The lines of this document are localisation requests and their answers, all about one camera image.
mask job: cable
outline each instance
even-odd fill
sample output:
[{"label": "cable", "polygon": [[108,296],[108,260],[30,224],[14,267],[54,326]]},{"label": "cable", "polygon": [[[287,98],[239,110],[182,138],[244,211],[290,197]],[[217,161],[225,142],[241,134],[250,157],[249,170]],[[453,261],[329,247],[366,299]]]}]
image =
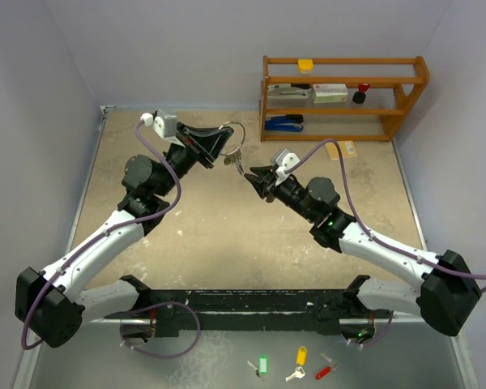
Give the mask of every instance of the cable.
[{"label": "cable", "polygon": [[369,343],[357,343],[357,342],[351,342],[350,340],[347,340],[347,344],[353,344],[356,347],[369,347],[372,346],[373,344],[376,344],[377,342],[380,341],[381,338],[383,338],[386,333],[389,331],[390,325],[392,324],[392,319],[394,318],[394,312],[390,312],[389,320],[387,320],[387,324],[385,327],[383,327],[382,332],[378,334],[373,340],[371,340]]},{"label": "cable", "polygon": [[152,358],[157,358],[157,359],[178,358],[178,357],[181,357],[182,355],[187,354],[189,351],[191,351],[193,349],[193,347],[198,343],[198,339],[200,339],[200,334],[202,333],[202,328],[200,326],[200,319],[196,315],[196,312],[194,312],[193,309],[190,306],[187,306],[186,304],[182,304],[181,302],[178,302],[178,301],[168,301],[168,302],[159,302],[158,304],[155,304],[153,306],[147,306],[145,308],[141,308],[140,310],[131,310],[131,311],[126,312],[126,313],[128,313],[128,314],[140,314],[141,312],[145,312],[147,310],[154,310],[156,308],[160,308],[161,306],[168,306],[168,305],[180,306],[181,308],[185,308],[186,310],[188,310],[193,315],[194,321],[196,322],[196,336],[194,337],[193,343],[191,343],[188,348],[186,348],[184,351],[180,351],[179,353],[171,354],[171,355],[152,353],[150,351],[146,351],[146,350],[142,350],[140,348],[136,348],[135,346],[133,346],[128,341],[128,339],[122,334],[122,332],[119,331],[119,333],[121,335],[121,340],[122,340],[121,345],[124,345],[127,348],[135,351],[136,353],[142,354],[146,357],[152,357]]},{"label": "cable", "polygon": [[[137,138],[139,138],[140,142],[142,142],[142,144],[144,146],[146,146],[146,148],[151,152],[153,153],[153,155],[156,156],[156,158],[160,161],[160,163],[166,168],[166,170],[168,171],[169,175],[171,175],[171,177],[173,178],[173,181],[175,183],[175,186],[177,187],[177,197],[174,199],[174,201],[169,205],[169,207],[163,209],[162,211],[159,211],[159,212],[156,212],[154,213],[153,215],[149,215],[149,216],[144,216],[144,217],[139,217],[138,219],[134,219],[134,220],[128,220],[128,221],[124,221],[122,223],[119,223],[119,224],[115,224],[113,225],[112,227],[110,227],[109,229],[106,229],[105,232],[103,233],[99,233],[97,235],[95,235],[92,239],[90,239],[90,241],[86,242],[85,244],[83,244],[81,247],[79,247],[79,249],[77,249],[61,266],[61,270],[62,270],[62,273],[65,269],[67,269],[77,258],[79,258],[79,256],[85,252],[86,250],[88,250],[90,247],[92,247],[93,245],[95,245],[100,239],[102,239],[104,236],[106,235],[109,235],[110,233],[112,233],[113,231],[115,231],[116,229],[119,229],[121,227],[126,227],[127,225],[130,225],[130,224],[136,224],[136,223],[142,223],[144,221],[148,221],[148,220],[152,220],[152,219],[156,219],[158,217],[161,217],[163,215],[165,215],[166,213],[168,213],[169,211],[171,211],[173,208],[176,207],[176,205],[178,204],[178,202],[180,201],[180,198],[181,198],[181,185],[180,185],[180,179],[178,178],[177,174],[174,172],[173,168],[171,167],[171,165],[166,161],[165,157],[163,155],[161,155],[157,150],[155,150],[153,148],[152,145],[149,144],[148,141],[146,141],[146,139],[140,134],[140,127],[142,126],[142,124],[144,124],[144,121],[141,120],[139,123],[137,123],[134,127],[134,132],[135,132],[135,136],[137,136]],[[23,322],[23,328],[22,328],[22,337],[21,337],[21,345],[22,345],[22,348],[24,350],[32,350],[33,348],[37,347],[38,345],[40,345],[43,340],[38,340],[36,341],[35,343],[33,344],[27,344],[27,335],[28,335],[28,329],[31,325],[31,321],[32,321],[32,316],[34,316],[34,313],[36,312],[36,309],[38,307],[38,305],[40,304],[41,300],[43,299],[43,297],[45,296],[45,294],[47,293],[47,290],[49,290],[49,288],[53,285],[53,283],[59,278],[60,276],[60,272],[56,272],[52,275],[52,277],[50,277],[47,282],[45,283],[45,285],[43,285],[43,287],[41,288],[40,292],[38,293],[38,295],[36,296],[36,298],[34,299],[34,302],[32,303],[31,305],[31,308],[29,309],[28,313],[27,313],[27,316],[25,318],[25,321]]]},{"label": "cable", "polygon": [[[376,242],[378,245],[385,247],[388,250],[394,251],[395,253],[404,255],[408,258],[415,259],[419,263],[424,263],[425,265],[428,265],[434,269],[437,269],[438,271],[441,271],[446,274],[450,274],[451,276],[457,276],[457,277],[462,277],[462,278],[470,278],[473,280],[486,280],[486,274],[470,274],[470,273],[464,273],[462,271],[455,271],[455,270],[450,270],[447,269],[446,267],[443,267],[441,265],[437,265],[433,262],[428,261],[427,259],[421,258],[420,256],[410,253],[408,251],[399,249],[398,247],[392,246],[389,243],[385,243],[384,241],[378,239],[375,237],[367,228],[367,226],[364,224],[360,216],[358,215],[358,212],[356,211],[355,205],[353,204],[351,200],[351,195],[349,192],[349,185],[347,183],[347,176],[346,176],[346,169],[343,163],[343,155],[342,155],[342,149],[340,148],[339,143],[334,140],[334,139],[325,139],[321,141],[317,146],[315,146],[308,154],[306,154],[298,164],[293,166],[291,169],[288,169],[285,171],[286,174],[288,173],[293,173],[295,170],[300,168],[320,147],[324,146],[326,143],[333,143],[337,147],[337,152],[339,153],[339,159],[340,159],[340,169],[342,171],[342,180],[343,180],[343,188],[344,191],[346,192],[346,198],[347,202],[349,203],[349,207],[351,208],[352,214],[354,215],[356,222],[358,225],[362,228],[364,233],[374,242]],[[485,292],[486,291],[486,286],[481,289],[481,291]]]}]

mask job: gray wall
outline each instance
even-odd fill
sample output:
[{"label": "gray wall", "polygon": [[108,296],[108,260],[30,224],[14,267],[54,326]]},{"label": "gray wall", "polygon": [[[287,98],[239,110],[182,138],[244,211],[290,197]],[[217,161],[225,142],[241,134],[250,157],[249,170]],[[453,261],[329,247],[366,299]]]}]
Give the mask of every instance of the gray wall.
[{"label": "gray wall", "polygon": [[100,110],[41,0],[0,0],[0,388],[20,355],[16,276],[61,256]]},{"label": "gray wall", "polygon": [[422,53],[450,0],[46,0],[101,104],[258,106],[262,56]]},{"label": "gray wall", "polygon": [[[486,273],[486,0],[454,0],[423,55],[432,82],[396,140],[428,247]],[[486,388],[486,295],[465,328]]]}]

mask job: beige table surface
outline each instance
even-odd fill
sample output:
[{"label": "beige table surface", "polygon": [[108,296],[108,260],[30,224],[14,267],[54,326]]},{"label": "beige table surface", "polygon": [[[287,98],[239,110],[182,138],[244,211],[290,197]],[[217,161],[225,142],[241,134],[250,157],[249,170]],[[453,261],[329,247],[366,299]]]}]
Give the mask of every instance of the beige table surface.
[{"label": "beige table surface", "polygon": [[[115,210],[125,194],[121,185],[126,161],[149,152],[135,138],[139,111],[109,113],[82,214],[76,246]],[[179,120],[190,126],[219,126],[227,120],[244,123],[247,140],[244,167],[268,165],[282,148],[302,157],[315,143],[261,143],[254,111],[184,111]],[[143,134],[167,151],[168,143],[149,129]],[[237,132],[231,144],[239,139]],[[352,198],[366,224],[411,246],[420,239],[391,143],[356,143],[357,158],[346,159]],[[329,177],[341,194],[339,206],[349,212],[339,163],[325,149],[296,171],[306,185],[310,178]],[[358,274],[386,280],[389,273],[348,255],[321,248],[309,234],[311,224],[279,201],[266,203],[252,186],[223,161],[213,169],[195,165],[182,179],[183,195],[142,241],[113,260],[89,285],[109,284],[126,274],[153,289],[338,289]],[[176,192],[167,197],[171,202]]]}]

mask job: green key tag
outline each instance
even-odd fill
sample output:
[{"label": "green key tag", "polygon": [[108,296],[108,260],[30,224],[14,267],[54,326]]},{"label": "green key tag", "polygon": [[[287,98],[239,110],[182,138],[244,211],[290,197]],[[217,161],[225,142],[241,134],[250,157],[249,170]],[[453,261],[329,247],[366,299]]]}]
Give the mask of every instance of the green key tag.
[{"label": "green key tag", "polygon": [[261,354],[259,356],[259,375],[263,377],[266,373],[268,373],[268,358],[266,354]]}]

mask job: key ring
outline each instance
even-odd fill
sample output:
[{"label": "key ring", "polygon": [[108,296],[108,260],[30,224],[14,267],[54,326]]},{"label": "key ring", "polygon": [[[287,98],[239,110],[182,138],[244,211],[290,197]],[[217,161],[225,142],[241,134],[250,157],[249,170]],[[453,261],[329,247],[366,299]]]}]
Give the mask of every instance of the key ring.
[{"label": "key ring", "polygon": [[231,152],[224,153],[224,154],[221,152],[220,153],[221,156],[231,156],[233,154],[236,154],[237,152],[240,151],[241,146],[243,146],[243,143],[245,142],[246,130],[245,130],[245,127],[239,122],[235,122],[235,121],[225,122],[224,124],[222,124],[221,126],[218,127],[218,130],[223,130],[223,128],[225,128],[229,124],[236,124],[236,125],[241,127],[241,129],[243,130],[243,139],[241,140],[240,144],[238,144],[236,146],[236,148],[234,148],[234,150],[232,150]]}]

